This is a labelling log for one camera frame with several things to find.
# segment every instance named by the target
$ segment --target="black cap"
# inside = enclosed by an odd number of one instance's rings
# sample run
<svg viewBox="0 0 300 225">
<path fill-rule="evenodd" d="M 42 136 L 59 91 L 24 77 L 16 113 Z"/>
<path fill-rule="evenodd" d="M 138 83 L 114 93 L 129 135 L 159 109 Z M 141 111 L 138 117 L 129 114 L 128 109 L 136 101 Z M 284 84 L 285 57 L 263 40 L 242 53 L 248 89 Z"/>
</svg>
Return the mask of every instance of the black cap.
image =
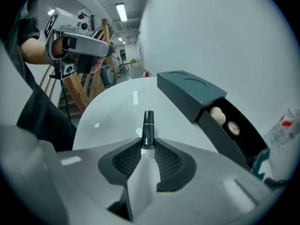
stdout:
<svg viewBox="0 0 300 225">
<path fill-rule="evenodd" d="M 113 51 L 114 51 L 114 46 L 109 44 L 108 45 L 108 52 L 107 52 L 107 55 L 105 57 L 109 58 L 113 54 Z"/>
<path fill-rule="evenodd" d="M 153 111 L 145 111 L 144 124 L 154 124 L 154 112 Z"/>
</svg>

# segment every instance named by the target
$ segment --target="dark gray box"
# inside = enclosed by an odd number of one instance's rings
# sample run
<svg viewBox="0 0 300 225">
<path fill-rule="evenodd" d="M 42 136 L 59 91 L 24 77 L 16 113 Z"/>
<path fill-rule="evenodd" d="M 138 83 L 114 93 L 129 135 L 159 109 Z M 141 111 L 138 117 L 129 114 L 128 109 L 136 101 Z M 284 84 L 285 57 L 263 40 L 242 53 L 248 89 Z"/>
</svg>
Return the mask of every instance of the dark gray box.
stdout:
<svg viewBox="0 0 300 225">
<path fill-rule="evenodd" d="M 226 92 L 185 71 L 157 74 L 157 87 L 194 123 L 204 108 L 224 98 Z"/>
</svg>

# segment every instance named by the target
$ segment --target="white surface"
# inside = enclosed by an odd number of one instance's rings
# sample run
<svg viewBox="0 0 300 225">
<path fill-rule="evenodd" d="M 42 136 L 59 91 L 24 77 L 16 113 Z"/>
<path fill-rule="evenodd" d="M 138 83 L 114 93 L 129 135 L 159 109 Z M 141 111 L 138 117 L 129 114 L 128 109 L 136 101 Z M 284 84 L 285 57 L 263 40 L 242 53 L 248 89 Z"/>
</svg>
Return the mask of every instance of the white surface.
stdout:
<svg viewBox="0 0 300 225">
<path fill-rule="evenodd" d="M 271 0 L 148 0 L 140 30 L 146 70 L 217 85 L 261 135 L 300 105 L 300 50 Z"/>
<path fill-rule="evenodd" d="M 0 123 L 16 125 L 32 89 L 16 70 L 0 41 Z"/>
<path fill-rule="evenodd" d="M 238 208 L 241 213 L 249 213 L 255 208 L 255 203 L 239 186 L 239 184 L 237 184 L 235 180 L 223 181 L 223 187 L 227 195 L 230 197 L 236 208 Z"/>
<path fill-rule="evenodd" d="M 68 166 L 70 164 L 78 163 L 80 161 L 81 161 L 80 157 L 74 156 L 74 157 L 68 157 L 68 158 L 62 159 L 60 162 L 63 166 Z"/>
<path fill-rule="evenodd" d="M 139 137 L 147 110 L 154 111 L 155 137 L 217 151 L 199 126 L 191 124 L 157 88 L 156 77 L 122 82 L 98 95 L 80 119 L 73 149 Z"/>
<path fill-rule="evenodd" d="M 135 221 L 154 200 L 160 183 L 155 150 L 144 150 L 142 158 L 127 181 L 133 221 Z"/>
</svg>

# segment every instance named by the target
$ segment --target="ceiling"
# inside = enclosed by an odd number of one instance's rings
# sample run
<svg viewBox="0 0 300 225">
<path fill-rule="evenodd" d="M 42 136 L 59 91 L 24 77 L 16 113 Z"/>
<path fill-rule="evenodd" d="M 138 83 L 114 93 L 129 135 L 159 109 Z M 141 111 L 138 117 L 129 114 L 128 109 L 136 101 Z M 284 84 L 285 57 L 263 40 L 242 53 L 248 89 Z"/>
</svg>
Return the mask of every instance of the ceiling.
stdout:
<svg viewBox="0 0 300 225">
<path fill-rule="evenodd" d="M 127 22 L 121 22 L 115 4 L 124 2 L 127 14 Z M 72 14 L 77 14 L 82 8 L 88 8 L 100 19 L 107 19 L 114 31 L 112 42 L 122 45 L 118 40 L 121 37 L 126 43 L 136 43 L 138 40 L 138 28 L 142 16 L 145 0 L 39 0 L 38 16 L 40 28 L 43 29 L 48 20 L 49 10 L 59 7 Z"/>
<path fill-rule="evenodd" d="M 111 38 L 116 45 L 121 45 L 117 38 L 121 37 L 127 43 L 136 43 L 138 39 L 138 29 L 141 20 L 141 10 L 144 0 L 98 0 L 101 6 L 107 11 L 118 31 L 114 30 Z M 127 22 L 121 22 L 116 9 L 116 3 L 123 2 L 127 15 Z"/>
<path fill-rule="evenodd" d="M 85 6 L 77 0 L 38 0 L 38 23 L 39 29 L 42 30 L 46 27 L 50 16 L 48 11 L 54 8 L 61 8 L 72 14 L 77 14 L 78 11 Z"/>
</svg>

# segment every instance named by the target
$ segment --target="black cable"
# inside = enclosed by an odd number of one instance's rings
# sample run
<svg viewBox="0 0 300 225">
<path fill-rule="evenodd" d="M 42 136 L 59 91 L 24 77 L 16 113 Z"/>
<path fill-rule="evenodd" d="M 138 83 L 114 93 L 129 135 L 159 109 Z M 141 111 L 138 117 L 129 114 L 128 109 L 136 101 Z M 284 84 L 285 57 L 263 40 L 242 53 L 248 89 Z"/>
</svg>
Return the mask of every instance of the black cable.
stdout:
<svg viewBox="0 0 300 225">
<path fill-rule="evenodd" d="M 128 72 L 129 71 L 129 67 L 128 67 L 128 65 L 127 64 L 124 64 L 127 68 L 126 68 L 126 72 Z"/>
<path fill-rule="evenodd" d="M 62 80 L 60 81 L 60 85 L 61 85 L 61 89 L 62 89 L 62 92 L 63 92 L 63 94 L 64 94 L 65 100 L 66 100 L 66 111 L 67 111 L 67 116 L 68 116 L 69 120 L 71 121 L 71 117 L 70 117 L 70 114 L 69 114 L 69 103 L 68 103 L 68 98 L 67 98 L 66 90 L 65 90 L 65 87 L 64 87 L 64 82 L 63 82 Z"/>
</svg>

